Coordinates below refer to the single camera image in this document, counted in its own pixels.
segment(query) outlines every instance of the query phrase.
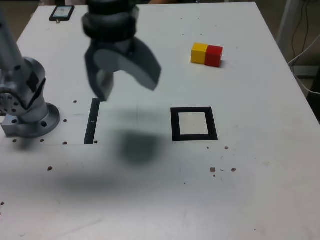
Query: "wooden block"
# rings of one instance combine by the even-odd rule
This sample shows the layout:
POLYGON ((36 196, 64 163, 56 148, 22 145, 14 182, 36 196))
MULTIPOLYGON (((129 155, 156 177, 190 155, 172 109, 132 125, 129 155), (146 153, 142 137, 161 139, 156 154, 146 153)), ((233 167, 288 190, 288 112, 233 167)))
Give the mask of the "wooden block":
POLYGON ((221 46, 208 46, 205 53, 204 65, 219 68, 223 49, 221 46))
POLYGON ((191 51, 191 62, 194 64, 205 64, 206 61, 206 51, 208 44, 195 43, 193 44, 191 51))

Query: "gray robotic arm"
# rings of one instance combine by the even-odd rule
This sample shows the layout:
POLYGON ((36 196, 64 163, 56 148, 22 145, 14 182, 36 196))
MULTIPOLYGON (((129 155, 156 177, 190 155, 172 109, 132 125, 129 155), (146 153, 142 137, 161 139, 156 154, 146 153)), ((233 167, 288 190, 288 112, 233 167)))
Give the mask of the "gray robotic arm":
POLYGON ((60 121, 59 110, 46 103, 44 67, 22 57, 0 11, 0 109, 7 136, 36 138, 51 132, 60 121))
MULTIPOLYGON (((123 70, 147 89, 154 90, 161 67, 150 49, 135 37, 139 9, 133 0, 87 0, 82 18, 91 38, 85 54, 88 80, 96 96, 106 101, 114 72, 123 70)), ((44 67, 22 57, 0 11, 0 109, 7 136, 36 138, 51 132, 60 121, 57 107, 46 103, 44 67)))
POLYGON ((85 54, 88 79, 96 96, 106 101, 119 70, 132 75, 143 87, 154 90, 161 67, 151 50, 135 36, 139 9, 132 0, 88 0, 82 18, 92 39, 85 54))

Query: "red cube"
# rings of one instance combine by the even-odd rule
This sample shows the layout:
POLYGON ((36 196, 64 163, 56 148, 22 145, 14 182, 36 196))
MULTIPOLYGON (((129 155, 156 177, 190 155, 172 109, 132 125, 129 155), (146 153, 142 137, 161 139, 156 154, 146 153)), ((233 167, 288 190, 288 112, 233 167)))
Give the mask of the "red cube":
POLYGON ((210 67, 220 67, 221 57, 222 57, 222 50, 224 48, 221 46, 211 46, 209 45, 206 52, 205 52, 205 61, 204 65, 210 67))

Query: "white cable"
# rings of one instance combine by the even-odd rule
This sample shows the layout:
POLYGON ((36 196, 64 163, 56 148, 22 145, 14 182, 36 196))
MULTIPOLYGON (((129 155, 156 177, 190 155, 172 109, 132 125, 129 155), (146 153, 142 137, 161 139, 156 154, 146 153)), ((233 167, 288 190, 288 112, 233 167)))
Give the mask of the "white cable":
POLYGON ((297 79, 297 80, 299 81, 299 83, 302 85, 302 87, 303 87, 305 90, 307 90, 309 93, 320 95, 320 92, 315 92, 315 91, 309 90, 309 89, 302 83, 302 81, 301 81, 294 73, 292 73, 292 74, 293 74, 293 76, 295 77, 295 79, 297 79))
POLYGON ((288 62, 288 65, 289 65, 290 63, 292 63, 294 60, 296 60, 297 58, 299 58, 301 55, 303 55, 306 51, 308 51, 309 48, 311 48, 312 45, 313 45, 319 38, 320 38, 320 34, 319 34, 319 36, 316 37, 316 39, 315 39, 302 53, 300 53, 297 57, 295 57, 295 58, 292 59, 290 62, 288 62))

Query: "white table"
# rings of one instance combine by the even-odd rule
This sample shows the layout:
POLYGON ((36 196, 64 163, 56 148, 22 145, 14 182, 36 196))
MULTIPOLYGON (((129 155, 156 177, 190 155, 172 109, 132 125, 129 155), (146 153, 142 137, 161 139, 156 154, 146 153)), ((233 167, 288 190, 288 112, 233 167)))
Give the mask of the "white table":
POLYGON ((86 145, 87 8, 60 24, 53 9, 18 45, 46 69, 61 122, 33 141, 0 133, 1 240, 320 238, 319 124, 255 3, 140 6, 159 85, 117 73, 86 145), (222 46, 222 67, 191 64, 194 42, 222 46), (175 107, 212 107, 218 140, 172 141, 175 107))

